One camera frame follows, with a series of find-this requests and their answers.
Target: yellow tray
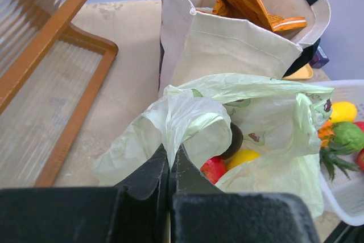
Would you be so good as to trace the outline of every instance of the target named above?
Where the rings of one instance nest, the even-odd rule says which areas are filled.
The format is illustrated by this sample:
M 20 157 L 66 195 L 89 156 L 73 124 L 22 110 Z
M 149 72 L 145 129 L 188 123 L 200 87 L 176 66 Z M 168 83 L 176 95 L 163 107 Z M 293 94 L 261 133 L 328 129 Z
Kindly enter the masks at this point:
M 284 77 L 283 80 L 308 80 L 313 77 L 313 69 L 309 64 L 301 67 L 294 74 Z

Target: plastic bag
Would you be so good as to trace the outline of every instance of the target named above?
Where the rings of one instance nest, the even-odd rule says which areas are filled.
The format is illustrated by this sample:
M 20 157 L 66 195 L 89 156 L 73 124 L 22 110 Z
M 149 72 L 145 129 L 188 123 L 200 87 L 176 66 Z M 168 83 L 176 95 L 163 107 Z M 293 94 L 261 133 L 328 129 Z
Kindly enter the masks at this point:
M 288 192 L 313 217 L 323 212 L 317 129 L 330 116 L 331 88 L 236 73 L 168 86 L 94 165 L 101 185 L 113 185 L 142 165 L 162 143 L 170 166 L 181 143 L 193 164 L 222 154 L 231 143 L 230 121 L 243 147 L 261 156 L 227 172 L 226 192 Z

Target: yellow lemon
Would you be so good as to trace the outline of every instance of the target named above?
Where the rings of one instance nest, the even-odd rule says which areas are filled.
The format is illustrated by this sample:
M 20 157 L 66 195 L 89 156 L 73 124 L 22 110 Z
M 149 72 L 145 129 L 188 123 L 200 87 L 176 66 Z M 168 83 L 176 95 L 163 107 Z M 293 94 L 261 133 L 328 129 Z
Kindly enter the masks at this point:
M 351 102 L 334 102 L 330 122 L 354 122 L 357 114 L 358 110 Z
M 254 150 L 242 149 L 236 152 L 235 155 L 229 160 L 226 165 L 227 170 L 231 170 L 234 167 L 242 164 L 243 162 L 250 162 L 256 158 L 258 158 L 260 154 L 255 152 Z

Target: beige tabletop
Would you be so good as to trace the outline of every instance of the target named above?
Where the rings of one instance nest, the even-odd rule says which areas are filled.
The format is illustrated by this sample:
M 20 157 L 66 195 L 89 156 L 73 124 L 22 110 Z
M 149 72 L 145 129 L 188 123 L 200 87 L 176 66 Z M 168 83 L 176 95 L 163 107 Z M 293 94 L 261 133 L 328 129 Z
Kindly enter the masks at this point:
M 56 186 L 95 186 L 91 169 L 111 142 L 149 104 L 157 100 L 160 1 L 135 1 L 84 6 L 73 20 L 85 31 L 106 37 L 119 54 L 75 140 Z M 328 81 L 315 70 L 309 82 Z M 325 212 L 315 220 L 322 241 L 340 220 Z

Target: plastic basket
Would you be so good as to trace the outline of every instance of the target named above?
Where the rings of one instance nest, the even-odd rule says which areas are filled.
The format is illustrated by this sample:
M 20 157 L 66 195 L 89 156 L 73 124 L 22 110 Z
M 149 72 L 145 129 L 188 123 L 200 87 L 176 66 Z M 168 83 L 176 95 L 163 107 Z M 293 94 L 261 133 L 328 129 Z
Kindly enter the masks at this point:
M 316 83 L 335 88 L 333 102 L 349 101 L 358 108 L 356 121 L 364 121 L 364 80 L 342 80 Z M 356 154 L 343 157 L 355 162 Z M 324 195 L 325 210 L 334 212 L 342 221 L 352 226 L 364 224 L 364 174 L 349 171 L 348 179 L 339 169 L 335 170 L 335 180 L 328 179 L 327 170 L 321 169 L 321 189 Z

